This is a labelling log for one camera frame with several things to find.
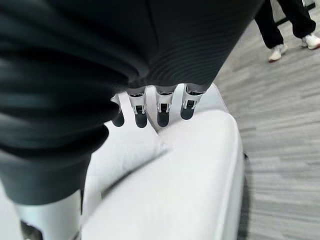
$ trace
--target leg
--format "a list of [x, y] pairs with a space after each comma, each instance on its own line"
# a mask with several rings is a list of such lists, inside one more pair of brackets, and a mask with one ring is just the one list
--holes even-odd
[[254, 19], [267, 48], [272, 49], [284, 43], [284, 39], [274, 20], [270, 0], [264, 2]]
[[316, 29], [316, 23], [310, 18], [302, 0], [278, 0], [284, 14], [292, 23], [294, 36], [302, 39]]

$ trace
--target wood-grain floor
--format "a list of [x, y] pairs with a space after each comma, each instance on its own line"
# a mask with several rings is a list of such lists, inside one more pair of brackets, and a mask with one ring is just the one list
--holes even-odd
[[[320, 8], [310, 11], [319, 23]], [[289, 51], [268, 63], [255, 24], [215, 79], [249, 157], [238, 238], [320, 239], [320, 49], [301, 48], [287, 22]]]

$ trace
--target white cushion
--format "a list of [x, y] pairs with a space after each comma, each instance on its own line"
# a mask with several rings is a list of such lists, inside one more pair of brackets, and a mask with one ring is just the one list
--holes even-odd
[[148, 122], [145, 128], [136, 126], [135, 114], [128, 95], [119, 94], [124, 125], [105, 125], [109, 136], [93, 155], [87, 172], [84, 192], [84, 220], [101, 200], [101, 192], [141, 165], [163, 154], [167, 147]]
[[199, 113], [162, 137], [172, 151], [113, 189], [84, 226], [83, 240], [236, 239], [244, 165], [233, 117]]
[[[183, 119], [180, 116], [180, 109], [182, 105], [182, 97], [184, 93], [185, 85], [179, 84], [175, 91], [172, 98], [172, 105], [170, 109], [170, 117], [169, 117], [169, 124], [172, 125], [175, 122], [182, 121]], [[146, 100], [147, 100], [147, 115], [150, 123], [152, 124], [153, 128], [156, 130], [157, 133], [166, 129], [167, 127], [163, 128], [160, 127], [157, 123], [157, 101], [156, 101], [156, 93], [155, 87], [149, 86], [146, 91]], [[219, 93], [219, 90], [216, 85], [212, 84], [205, 94], [202, 96], [200, 102], [197, 104], [194, 115], [198, 113], [202, 113], [208, 110], [221, 110], [228, 113], [228, 109]]]

